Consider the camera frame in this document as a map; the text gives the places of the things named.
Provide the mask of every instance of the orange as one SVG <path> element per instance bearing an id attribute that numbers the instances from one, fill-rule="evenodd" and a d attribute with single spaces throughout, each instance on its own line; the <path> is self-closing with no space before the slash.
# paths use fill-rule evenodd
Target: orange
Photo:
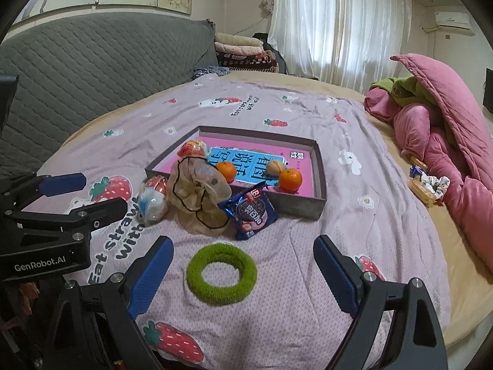
<path id="1" fill-rule="evenodd" d="M 279 174 L 279 187 L 287 192 L 296 192 L 303 183 L 300 171 L 288 168 Z"/>
<path id="2" fill-rule="evenodd" d="M 226 178 L 227 183 L 231 183 L 235 180 L 236 167 L 233 163 L 230 163 L 229 161 L 221 161 L 216 164 L 216 168 Z"/>

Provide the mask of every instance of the green blanket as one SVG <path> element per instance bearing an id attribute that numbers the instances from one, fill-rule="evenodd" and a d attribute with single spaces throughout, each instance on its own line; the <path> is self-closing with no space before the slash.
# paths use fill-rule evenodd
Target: green blanket
<path id="1" fill-rule="evenodd" d="M 411 103 L 437 105 L 435 98 L 414 76 L 385 78 L 372 83 L 370 88 L 382 88 L 389 92 L 401 107 Z"/>

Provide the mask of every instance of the green cloth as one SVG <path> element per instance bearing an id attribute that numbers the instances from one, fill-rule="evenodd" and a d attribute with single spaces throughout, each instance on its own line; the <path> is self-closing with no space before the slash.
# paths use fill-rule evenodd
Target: green cloth
<path id="1" fill-rule="evenodd" d="M 406 78 L 385 78 L 372 83 L 371 87 L 386 90 L 401 107 L 412 103 L 437 105 L 435 98 L 412 75 Z"/>
<path id="2" fill-rule="evenodd" d="M 226 263 L 240 272 L 234 286 L 214 286 L 205 282 L 202 271 L 211 263 Z M 213 306 L 223 306 L 244 300 L 257 282 L 257 266 L 253 259 L 234 246 L 224 243 L 200 249 L 186 268 L 188 287 L 198 300 Z"/>

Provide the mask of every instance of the green fuzzy hair tie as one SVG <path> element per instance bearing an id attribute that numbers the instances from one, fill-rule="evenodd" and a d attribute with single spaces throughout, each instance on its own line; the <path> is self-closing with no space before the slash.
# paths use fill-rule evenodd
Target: green fuzzy hair tie
<path id="1" fill-rule="evenodd" d="M 240 281 L 233 286 L 206 283 L 202 271 L 211 263 L 226 263 L 240 272 Z M 244 300 L 257 282 L 257 266 L 252 258 L 234 246 L 217 243 L 200 249 L 188 263 L 186 280 L 192 293 L 201 302 L 224 306 Z"/>

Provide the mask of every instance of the blue label with chinese characters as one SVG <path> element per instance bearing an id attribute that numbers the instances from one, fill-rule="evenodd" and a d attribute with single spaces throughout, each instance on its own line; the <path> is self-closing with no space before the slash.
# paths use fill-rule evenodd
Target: blue label with chinese characters
<path id="1" fill-rule="evenodd" d="M 282 156 L 222 147 L 212 147 L 207 160 L 212 165 L 216 165 L 220 161 L 233 163 L 237 171 L 235 181 L 253 184 L 266 181 L 267 186 L 277 186 L 278 184 L 277 178 L 267 175 L 265 171 L 267 163 L 271 160 L 279 160 L 286 164 L 286 160 Z"/>

